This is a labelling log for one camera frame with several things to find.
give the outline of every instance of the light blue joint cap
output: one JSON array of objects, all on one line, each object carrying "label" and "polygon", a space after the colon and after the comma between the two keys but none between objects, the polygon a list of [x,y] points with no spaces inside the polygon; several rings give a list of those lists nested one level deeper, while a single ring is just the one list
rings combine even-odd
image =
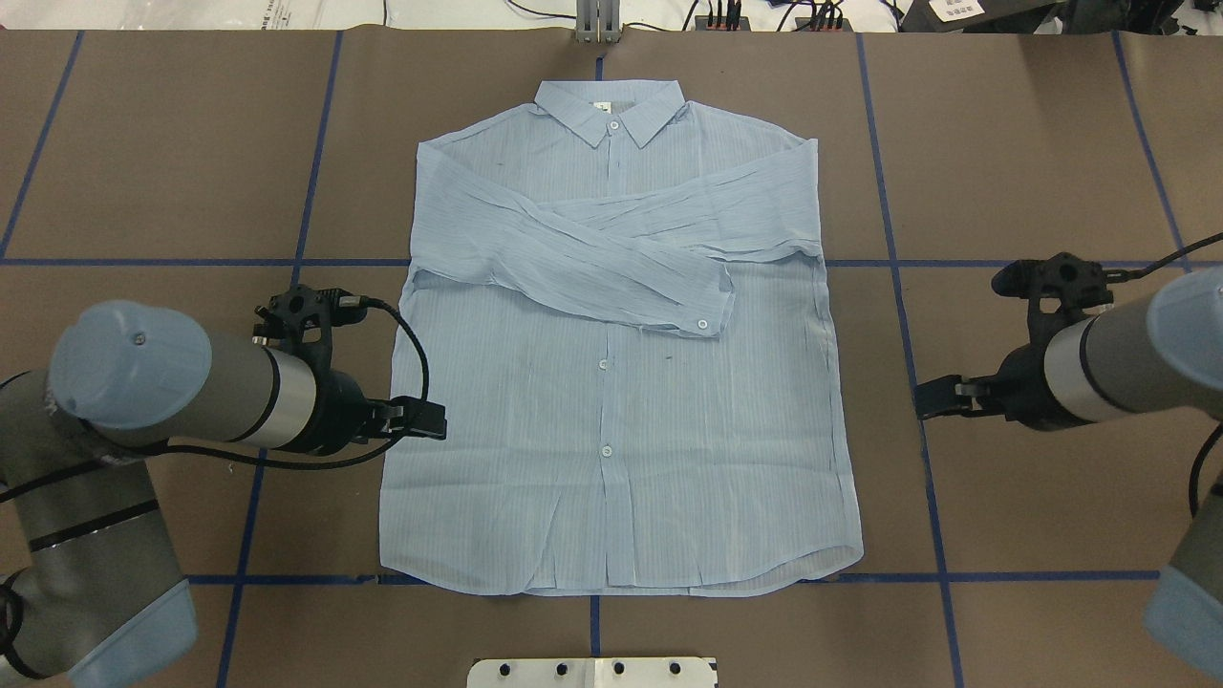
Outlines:
[{"label": "light blue joint cap", "polygon": [[187,654],[197,635],[196,606],[181,580],[70,668],[68,681],[76,688],[127,688]]},{"label": "light blue joint cap", "polygon": [[1179,569],[1159,571],[1142,624],[1178,657],[1223,681],[1223,602]]},{"label": "light blue joint cap", "polygon": [[1223,391],[1223,266],[1186,274],[1147,308],[1156,352],[1180,375]]},{"label": "light blue joint cap", "polygon": [[60,336],[48,384],[65,412],[99,428],[135,430],[181,412],[212,365],[208,332],[192,318],[106,301]]}]

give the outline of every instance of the shirt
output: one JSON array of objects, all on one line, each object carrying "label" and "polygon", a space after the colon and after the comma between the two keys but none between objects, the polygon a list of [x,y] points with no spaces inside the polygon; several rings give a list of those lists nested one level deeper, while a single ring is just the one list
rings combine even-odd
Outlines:
[{"label": "shirt", "polygon": [[[646,81],[422,143],[400,307],[450,435],[388,453],[383,565],[744,596],[857,561],[816,152]],[[418,385],[400,334],[393,393]]]}]

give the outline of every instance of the shirt collar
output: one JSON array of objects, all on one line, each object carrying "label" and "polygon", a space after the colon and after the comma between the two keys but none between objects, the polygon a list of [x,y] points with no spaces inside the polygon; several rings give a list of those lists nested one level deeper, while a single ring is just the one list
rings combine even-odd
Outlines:
[{"label": "shirt collar", "polygon": [[[591,103],[635,101],[621,112],[604,112]],[[645,148],[684,106],[684,92],[675,81],[545,81],[536,93],[536,104],[553,119],[597,147],[614,119]]]}]

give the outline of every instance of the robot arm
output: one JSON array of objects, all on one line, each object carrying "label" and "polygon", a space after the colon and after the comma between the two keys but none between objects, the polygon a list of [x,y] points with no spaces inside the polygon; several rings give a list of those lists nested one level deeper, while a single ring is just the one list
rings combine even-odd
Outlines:
[{"label": "robot arm", "polygon": [[[992,376],[920,385],[917,415],[1003,415],[1042,431],[1178,407],[1223,420],[1223,268],[1098,315],[1084,312],[1112,303],[1108,284],[1132,276],[1069,253],[1011,263],[993,288],[1027,299],[1029,343]],[[1057,298],[1057,310],[1044,312],[1042,298]],[[1144,621],[1159,643],[1223,679],[1223,475],[1161,572]]]},{"label": "robot arm", "polygon": [[[109,302],[65,332],[49,373],[0,386],[0,479],[10,488],[0,500],[15,501],[33,560],[0,585],[0,686],[61,672],[78,688],[130,686],[194,643],[187,583],[142,461],[196,450],[169,439],[316,456],[388,441],[366,457],[402,437],[445,439],[427,373],[419,400],[377,401],[330,369],[331,329],[368,307],[390,310],[416,343],[394,308],[334,288],[273,297],[257,310],[257,342],[204,331],[175,310]],[[280,348],[260,346],[268,339]]]}]

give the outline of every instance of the shirt sleeve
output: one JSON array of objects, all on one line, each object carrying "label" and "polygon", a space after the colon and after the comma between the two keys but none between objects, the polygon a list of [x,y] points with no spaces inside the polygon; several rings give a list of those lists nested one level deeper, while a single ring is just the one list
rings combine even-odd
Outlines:
[{"label": "shirt sleeve", "polygon": [[766,263],[796,252],[817,257],[823,247],[816,159],[816,141],[804,141],[664,191],[543,205],[599,231],[719,260]]},{"label": "shirt sleeve", "polygon": [[417,153],[411,242],[417,269],[512,288],[565,313],[680,336],[717,336],[734,304],[722,262],[566,219],[429,143]]}]

